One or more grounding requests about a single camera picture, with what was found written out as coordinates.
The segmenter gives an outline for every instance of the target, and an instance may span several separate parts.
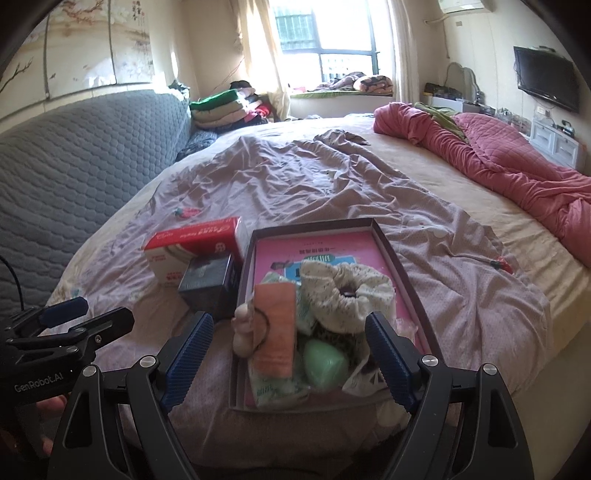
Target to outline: blue gripper pad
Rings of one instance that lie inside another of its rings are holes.
[[[367,317],[365,336],[392,398],[407,412],[415,413],[420,402],[417,391],[421,388],[418,350],[410,340],[398,336],[381,313]]]
[[[185,331],[160,350],[158,370],[164,374],[164,385],[157,382],[157,386],[163,392],[160,406],[165,413],[183,403],[212,340],[213,319],[208,313],[198,312]]]
[[[61,303],[52,305],[43,310],[39,315],[39,324],[53,328],[70,320],[77,319],[86,315],[88,312],[88,303],[82,297],[66,300]]]

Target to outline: green soap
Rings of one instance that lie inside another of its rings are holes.
[[[304,368],[308,381],[320,391],[341,386],[349,376],[349,360],[331,344],[315,338],[304,347]]]

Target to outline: white drawer cabinet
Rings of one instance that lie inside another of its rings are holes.
[[[584,150],[574,138],[536,120],[531,126],[531,145],[546,159],[563,167],[582,171]]]

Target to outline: air conditioner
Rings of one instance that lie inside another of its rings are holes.
[[[458,12],[491,11],[486,0],[439,0],[439,7],[447,15]]]

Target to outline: screw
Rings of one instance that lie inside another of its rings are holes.
[[[439,363],[439,360],[436,356],[433,355],[425,355],[423,357],[423,363],[428,367],[435,367]]]
[[[139,361],[140,366],[144,368],[150,368],[155,363],[156,359],[151,355],[145,356]]]
[[[493,364],[484,364],[484,367],[482,367],[482,369],[484,370],[484,373],[486,373],[487,375],[496,375],[496,373],[498,372],[498,370]]]
[[[82,375],[85,377],[92,377],[96,373],[96,367],[94,365],[89,365],[82,371]]]

